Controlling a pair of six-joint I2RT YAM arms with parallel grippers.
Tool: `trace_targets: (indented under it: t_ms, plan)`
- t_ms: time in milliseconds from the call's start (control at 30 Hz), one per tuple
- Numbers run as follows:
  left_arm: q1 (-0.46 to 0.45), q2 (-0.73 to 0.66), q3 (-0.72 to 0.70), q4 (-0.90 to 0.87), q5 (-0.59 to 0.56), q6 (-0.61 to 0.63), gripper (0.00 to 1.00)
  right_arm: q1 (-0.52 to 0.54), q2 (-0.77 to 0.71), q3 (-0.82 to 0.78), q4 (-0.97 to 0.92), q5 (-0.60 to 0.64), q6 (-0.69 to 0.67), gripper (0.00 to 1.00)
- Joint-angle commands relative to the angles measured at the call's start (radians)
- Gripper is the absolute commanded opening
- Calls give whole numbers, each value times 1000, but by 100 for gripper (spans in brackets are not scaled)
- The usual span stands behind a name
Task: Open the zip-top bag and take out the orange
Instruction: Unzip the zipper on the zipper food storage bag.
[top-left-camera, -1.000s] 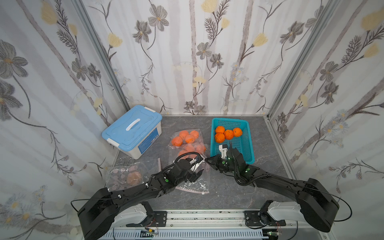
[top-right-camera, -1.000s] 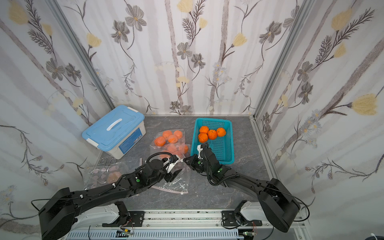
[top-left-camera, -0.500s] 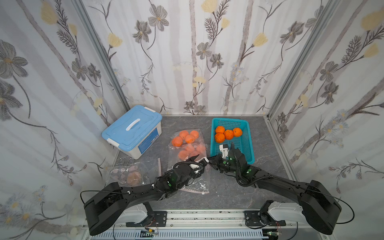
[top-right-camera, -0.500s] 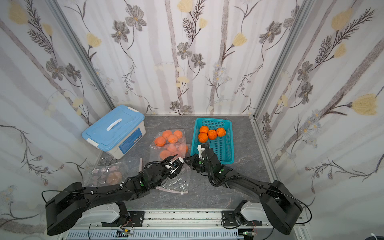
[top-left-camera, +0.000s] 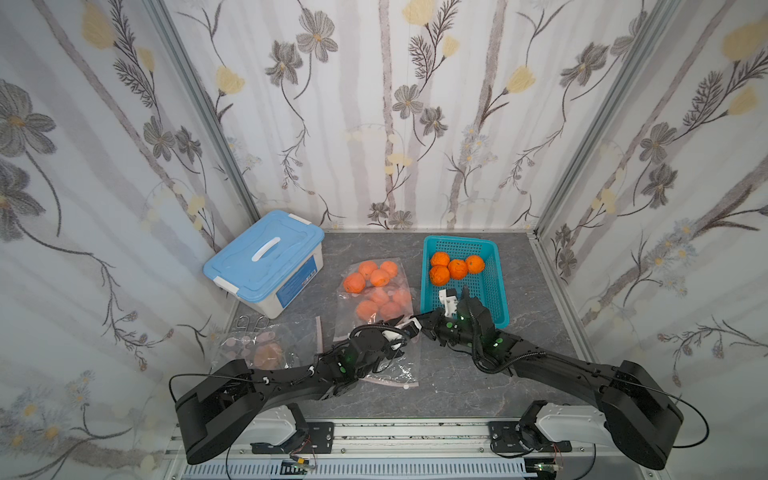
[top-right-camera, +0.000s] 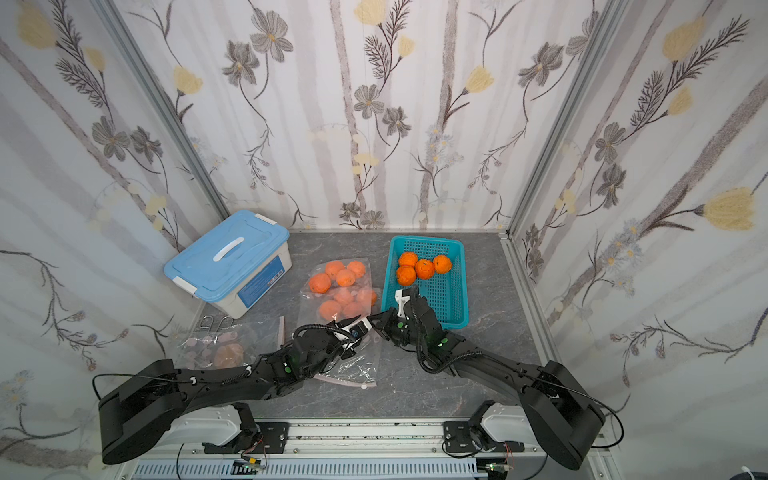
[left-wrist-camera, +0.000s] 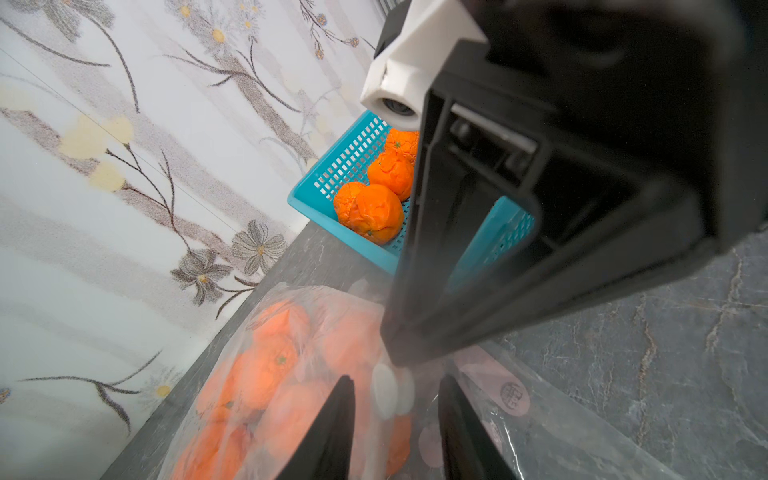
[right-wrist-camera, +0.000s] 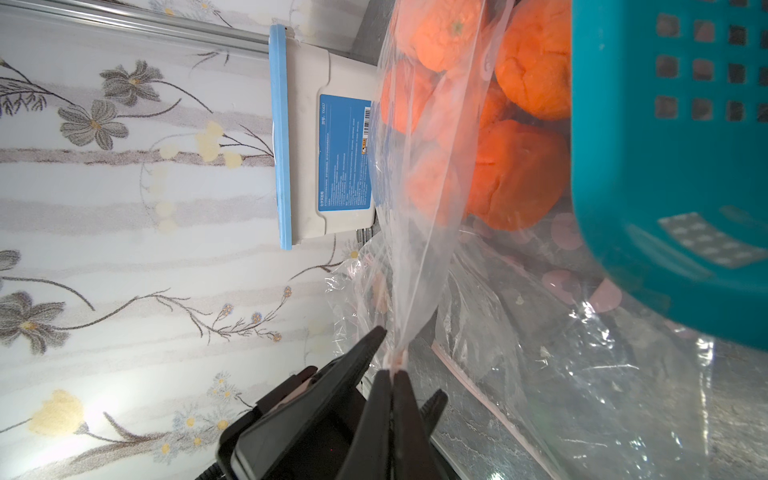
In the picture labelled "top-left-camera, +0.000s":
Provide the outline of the clear zip-top bag front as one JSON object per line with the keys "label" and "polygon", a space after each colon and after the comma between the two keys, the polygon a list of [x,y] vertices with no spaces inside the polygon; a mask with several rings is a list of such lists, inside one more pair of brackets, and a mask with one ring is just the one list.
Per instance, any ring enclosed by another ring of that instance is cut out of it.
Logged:
{"label": "clear zip-top bag front", "polygon": [[313,362],[323,349],[320,320],[269,319],[261,314],[239,315],[227,333],[214,341],[211,370],[232,360],[248,368],[274,370]]}

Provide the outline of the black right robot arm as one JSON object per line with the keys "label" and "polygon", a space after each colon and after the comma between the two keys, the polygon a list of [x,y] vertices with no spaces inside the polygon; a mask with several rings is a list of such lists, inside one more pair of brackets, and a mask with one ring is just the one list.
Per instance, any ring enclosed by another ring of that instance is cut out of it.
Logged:
{"label": "black right robot arm", "polygon": [[404,327],[468,354],[487,375],[536,381],[584,401],[567,407],[533,402],[518,419],[514,439],[526,451],[560,442],[616,447],[633,462],[665,468],[684,422],[679,399],[639,364],[618,366],[568,357],[498,329],[482,302],[463,292],[455,306],[411,317]]}

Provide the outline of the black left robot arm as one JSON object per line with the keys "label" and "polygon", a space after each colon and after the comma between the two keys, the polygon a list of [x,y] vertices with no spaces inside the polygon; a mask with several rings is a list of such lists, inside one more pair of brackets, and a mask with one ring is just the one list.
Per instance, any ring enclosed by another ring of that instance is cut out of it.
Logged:
{"label": "black left robot arm", "polygon": [[398,317],[354,328],[309,365],[262,370],[237,359],[201,374],[198,385],[174,400],[187,463],[201,464],[224,453],[266,410],[342,395],[401,356],[420,330],[416,318]]}

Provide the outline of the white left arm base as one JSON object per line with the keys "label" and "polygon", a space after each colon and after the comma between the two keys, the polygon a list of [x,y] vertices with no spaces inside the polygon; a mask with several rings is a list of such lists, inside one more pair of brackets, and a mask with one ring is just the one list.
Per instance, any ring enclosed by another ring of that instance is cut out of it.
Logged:
{"label": "white left arm base", "polygon": [[307,421],[295,403],[257,415],[238,441],[248,444],[253,454],[330,454],[335,424]]}

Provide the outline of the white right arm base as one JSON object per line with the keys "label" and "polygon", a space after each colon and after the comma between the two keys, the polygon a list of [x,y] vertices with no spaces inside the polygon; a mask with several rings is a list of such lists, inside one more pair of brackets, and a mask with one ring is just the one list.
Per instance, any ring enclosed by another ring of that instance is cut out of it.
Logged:
{"label": "white right arm base", "polygon": [[606,417],[596,407],[534,401],[516,420],[488,423],[490,449],[505,457],[569,452],[572,444],[615,448]]}

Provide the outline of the clear zip-top bag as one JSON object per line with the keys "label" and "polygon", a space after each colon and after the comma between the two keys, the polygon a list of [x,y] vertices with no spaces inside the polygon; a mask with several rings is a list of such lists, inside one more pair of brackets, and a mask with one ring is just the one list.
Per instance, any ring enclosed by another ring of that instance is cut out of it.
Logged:
{"label": "clear zip-top bag", "polygon": [[[336,342],[345,340],[355,327],[389,320],[397,320],[399,325],[403,325],[415,314],[415,291],[410,287],[404,265],[397,257],[363,260],[348,266],[341,274],[336,298]],[[417,387],[420,342],[409,341],[400,353],[400,357],[384,361],[368,381],[403,389]]]}
{"label": "clear zip-top bag", "polygon": [[261,314],[239,315],[227,333],[214,341],[211,370],[232,360],[248,368],[274,370],[313,362],[323,349],[320,320],[269,319]]}

